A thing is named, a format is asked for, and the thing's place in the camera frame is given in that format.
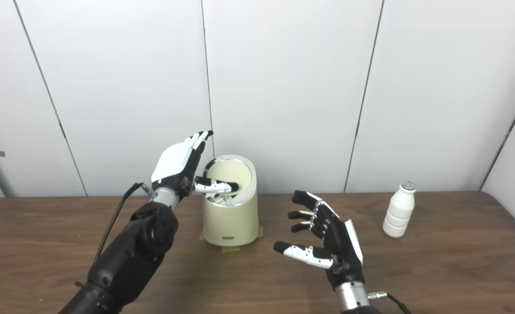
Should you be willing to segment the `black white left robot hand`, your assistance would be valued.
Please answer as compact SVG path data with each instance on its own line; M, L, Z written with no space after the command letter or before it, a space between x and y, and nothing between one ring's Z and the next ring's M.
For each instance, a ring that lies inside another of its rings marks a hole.
M181 201L194 192L224 194L240 190L235 182L196 176L206 141L212 135L211 130L195 133L162 153L151 176L152 189L156 193L153 201L169 205L173 199Z

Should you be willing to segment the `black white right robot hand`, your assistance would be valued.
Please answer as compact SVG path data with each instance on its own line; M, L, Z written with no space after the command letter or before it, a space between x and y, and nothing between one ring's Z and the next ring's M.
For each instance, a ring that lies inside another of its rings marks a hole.
M322 240L322 247L276 241L273 249L324 269L333 289L349 282L365 283L363 253L352 221L343 221L326 201L307 191L294 191L292 202L306 210L288 213L289 219L301 220L291 227L291 232L309 231Z

